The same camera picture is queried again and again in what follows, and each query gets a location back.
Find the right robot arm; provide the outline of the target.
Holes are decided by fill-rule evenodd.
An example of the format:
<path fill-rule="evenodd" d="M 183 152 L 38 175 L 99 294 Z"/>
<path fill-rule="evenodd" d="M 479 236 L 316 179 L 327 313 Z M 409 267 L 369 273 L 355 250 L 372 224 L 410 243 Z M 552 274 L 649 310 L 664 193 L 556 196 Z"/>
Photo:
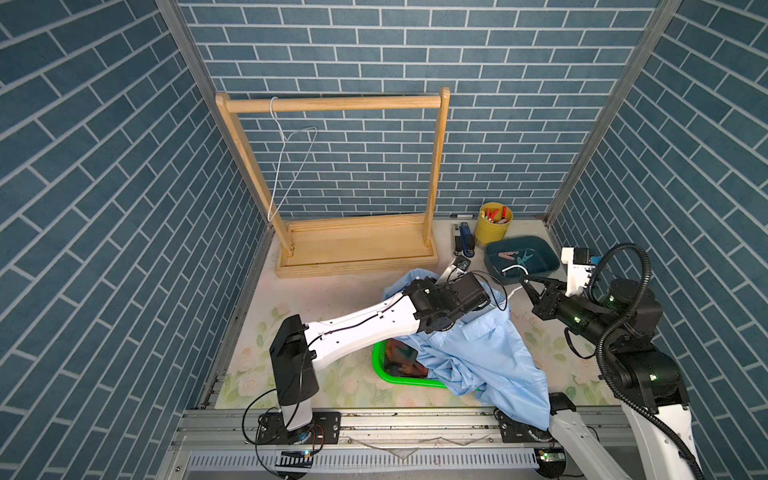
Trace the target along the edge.
<path fill-rule="evenodd" d="M 637 255 L 639 279 L 615 278 L 597 297 L 595 284 L 621 252 Z M 560 321 L 567 335 L 594 346 L 592 358 L 629 421 L 646 478 L 703 478 L 682 371 L 652 342 L 663 307 L 650 288 L 648 253 L 635 243 L 617 244 L 601 257 L 587 248 L 565 247 L 561 261 L 563 280 L 520 271 L 517 281 L 533 314 Z"/>

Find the plaid long-sleeve shirt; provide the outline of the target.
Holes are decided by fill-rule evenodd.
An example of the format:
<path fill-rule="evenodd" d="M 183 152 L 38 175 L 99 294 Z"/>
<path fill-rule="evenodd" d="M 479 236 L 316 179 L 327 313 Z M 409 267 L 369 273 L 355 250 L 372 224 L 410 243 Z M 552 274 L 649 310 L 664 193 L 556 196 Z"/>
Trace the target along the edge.
<path fill-rule="evenodd" d="M 384 371 L 398 378 L 426 379 L 428 369 L 418 360 L 418 351 L 402 341 L 389 339 L 386 342 Z"/>

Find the white wire hanger blue shirt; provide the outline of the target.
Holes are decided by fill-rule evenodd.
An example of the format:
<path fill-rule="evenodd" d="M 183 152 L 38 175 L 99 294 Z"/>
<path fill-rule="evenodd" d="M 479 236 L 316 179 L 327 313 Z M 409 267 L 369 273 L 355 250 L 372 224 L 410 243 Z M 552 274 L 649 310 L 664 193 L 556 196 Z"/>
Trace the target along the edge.
<path fill-rule="evenodd" d="M 491 287 L 506 295 L 506 299 L 523 289 L 521 278 L 528 274 L 528 270 L 519 264 L 500 267 L 491 265 L 489 267 L 491 276 Z"/>

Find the light blue long-sleeve shirt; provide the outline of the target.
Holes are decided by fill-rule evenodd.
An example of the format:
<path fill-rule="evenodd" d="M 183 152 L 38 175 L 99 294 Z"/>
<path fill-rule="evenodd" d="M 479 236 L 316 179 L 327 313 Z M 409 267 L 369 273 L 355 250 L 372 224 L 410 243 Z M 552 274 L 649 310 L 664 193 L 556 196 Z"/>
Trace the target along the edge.
<path fill-rule="evenodd" d="M 546 374 L 512 323 L 506 295 L 486 282 L 481 286 L 490 299 L 451 329 L 395 339 L 417 350 L 429 378 L 452 394 L 472 394 L 517 422 L 546 430 L 551 411 Z"/>

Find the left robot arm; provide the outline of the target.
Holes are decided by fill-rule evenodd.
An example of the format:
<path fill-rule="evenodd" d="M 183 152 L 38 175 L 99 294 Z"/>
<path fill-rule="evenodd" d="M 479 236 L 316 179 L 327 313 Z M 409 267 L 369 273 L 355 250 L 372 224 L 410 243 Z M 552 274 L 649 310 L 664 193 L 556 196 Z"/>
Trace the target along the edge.
<path fill-rule="evenodd" d="M 451 329 L 465 315 L 486 306 L 491 296 L 470 274 L 440 283 L 417 278 L 392 297 L 357 312 L 303 323 L 282 321 L 269 354 L 283 426 L 293 434 L 310 428 L 311 399 L 319 391 L 316 372 L 380 341 Z"/>

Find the white wire hanger plaid shirt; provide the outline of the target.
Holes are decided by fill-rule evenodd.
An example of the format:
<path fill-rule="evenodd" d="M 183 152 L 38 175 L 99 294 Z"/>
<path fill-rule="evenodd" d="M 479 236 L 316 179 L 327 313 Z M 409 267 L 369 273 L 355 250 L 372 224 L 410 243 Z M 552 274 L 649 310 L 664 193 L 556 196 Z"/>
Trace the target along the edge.
<path fill-rule="evenodd" d="M 268 113 L 278 129 L 278 134 L 281 140 L 281 149 L 279 151 L 277 165 L 275 167 L 275 177 L 273 182 L 274 190 L 278 188 L 278 183 L 282 175 L 283 163 L 291 159 L 291 153 L 288 151 L 288 146 L 290 143 L 293 142 L 294 137 L 297 134 L 305 134 L 307 136 L 308 146 L 304 153 L 304 157 L 299 164 L 298 170 L 293 173 L 293 177 L 288 183 L 288 186 L 285 188 L 283 195 L 280 197 L 280 199 L 277 199 L 275 196 L 271 197 L 269 205 L 267 207 L 267 220 L 269 222 L 272 222 L 278 216 L 281 208 L 283 207 L 283 205 L 285 204 L 288 198 L 288 195 L 293 190 L 293 187 L 296 181 L 298 180 L 299 175 L 302 173 L 307 161 L 315 159 L 315 154 L 313 152 L 313 149 L 314 149 L 317 135 L 319 133 L 318 128 L 315 126 L 304 127 L 299 130 L 293 130 L 290 133 L 287 133 L 283 129 L 283 126 L 280 123 L 280 120 L 278 118 L 277 111 L 275 109 L 275 104 L 278 100 L 279 98 L 277 96 L 273 96 L 269 99 L 269 104 L 268 104 Z"/>

